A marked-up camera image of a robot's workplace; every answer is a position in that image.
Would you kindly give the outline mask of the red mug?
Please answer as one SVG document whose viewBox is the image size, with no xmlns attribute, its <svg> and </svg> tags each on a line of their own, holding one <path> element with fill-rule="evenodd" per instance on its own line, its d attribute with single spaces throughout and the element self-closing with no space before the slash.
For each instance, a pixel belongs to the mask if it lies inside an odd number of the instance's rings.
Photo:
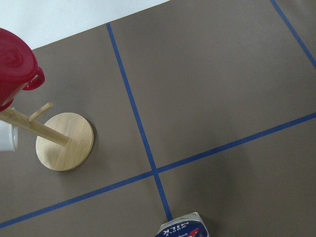
<svg viewBox="0 0 316 237">
<path fill-rule="evenodd" d="M 0 30 L 0 110 L 4 111 L 21 90 L 34 90 L 45 81 L 30 47 L 14 33 Z"/>
</svg>

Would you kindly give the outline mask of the blue Pascual milk carton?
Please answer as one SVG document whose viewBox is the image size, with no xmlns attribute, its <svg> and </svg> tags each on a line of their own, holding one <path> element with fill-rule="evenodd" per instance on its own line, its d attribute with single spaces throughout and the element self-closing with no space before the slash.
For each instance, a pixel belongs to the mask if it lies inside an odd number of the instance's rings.
<svg viewBox="0 0 316 237">
<path fill-rule="evenodd" d="M 209 237 L 198 212 L 192 212 L 161 225 L 156 237 Z"/>
</svg>

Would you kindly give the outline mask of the white mug grey inside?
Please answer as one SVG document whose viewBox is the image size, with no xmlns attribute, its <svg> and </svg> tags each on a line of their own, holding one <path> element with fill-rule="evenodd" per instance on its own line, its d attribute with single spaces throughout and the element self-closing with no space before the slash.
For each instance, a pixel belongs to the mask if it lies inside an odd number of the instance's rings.
<svg viewBox="0 0 316 237">
<path fill-rule="evenodd" d="M 14 152 L 18 148 L 18 128 L 12 124 L 0 122 L 0 151 Z"/>
</svg>

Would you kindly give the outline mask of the wooden mug tree stand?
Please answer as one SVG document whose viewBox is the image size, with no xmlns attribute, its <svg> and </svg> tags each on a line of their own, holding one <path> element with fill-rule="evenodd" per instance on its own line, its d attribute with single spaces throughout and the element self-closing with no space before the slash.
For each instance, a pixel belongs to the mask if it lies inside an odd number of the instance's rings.
<svg viewBox="0 0 316 237">
<path fill-rule="evenodd" d="M 29 117 L 7 108 L 0 119 L 37 136 L 36 153 L 40 162 L 55 171 L 67 171 L 79 166 L 89 156 L 94 142 L 90 123 L 76 113 L 61 113 L 45 124 L 36 118 L 51 108 L 48 102 Z"/>
</svg>

